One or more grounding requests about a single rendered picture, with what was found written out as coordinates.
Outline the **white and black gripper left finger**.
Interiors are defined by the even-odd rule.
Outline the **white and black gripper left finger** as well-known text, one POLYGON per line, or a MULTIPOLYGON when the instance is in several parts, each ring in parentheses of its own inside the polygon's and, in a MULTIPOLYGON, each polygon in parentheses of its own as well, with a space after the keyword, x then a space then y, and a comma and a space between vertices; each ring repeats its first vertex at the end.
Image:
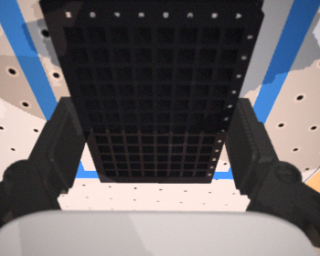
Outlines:
POLYGON ((60 97, 28 159, 15 161, 3 173, 0 229, 29 214, 61 210, 58 198, 73 188, 85 144, 71 97, 60 97))

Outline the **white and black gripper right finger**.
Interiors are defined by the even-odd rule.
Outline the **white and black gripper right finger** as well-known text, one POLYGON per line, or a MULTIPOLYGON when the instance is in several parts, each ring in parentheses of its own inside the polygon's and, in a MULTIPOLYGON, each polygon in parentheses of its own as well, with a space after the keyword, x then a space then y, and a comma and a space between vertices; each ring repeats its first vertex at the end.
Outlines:
POLYGON ((245 211, 284 219, 320 248, 320 192, 279 160, 249 98, 238 99, 224 144, 235 188, 250 200, 245 211))

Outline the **blue tape outline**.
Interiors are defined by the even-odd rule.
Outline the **blue tape outline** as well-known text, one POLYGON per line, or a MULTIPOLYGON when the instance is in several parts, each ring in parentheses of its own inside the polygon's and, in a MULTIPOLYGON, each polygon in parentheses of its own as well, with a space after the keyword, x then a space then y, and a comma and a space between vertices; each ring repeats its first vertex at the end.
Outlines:
MULTIPOLYGON (((283 32, 253 105, 259 122, 263 122, 263 124, 272 110, 319 6, 320 0, 293 1, 283 32)), ((46 120, 50 120, 58 103, 17 0, 0 0, 0 24, 41 111, 46 120)), ((80 161, 76 178, 98 178, 98 176, 96 171, 85 171, 80 161)))

